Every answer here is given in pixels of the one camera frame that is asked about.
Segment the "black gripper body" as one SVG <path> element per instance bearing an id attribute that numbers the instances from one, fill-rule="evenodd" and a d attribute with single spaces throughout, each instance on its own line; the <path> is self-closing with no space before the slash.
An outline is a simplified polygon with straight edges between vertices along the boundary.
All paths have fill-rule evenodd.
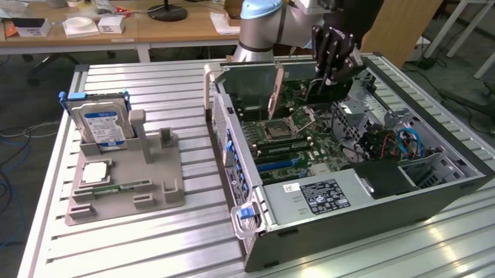
<path id="1" fill-rule="evenodd" d="M 383 5 L 382 0 L 323 1 L 324 27 L 352 34 L 358 48 L 362 48 L 363 36 L 371 29 Z"/>

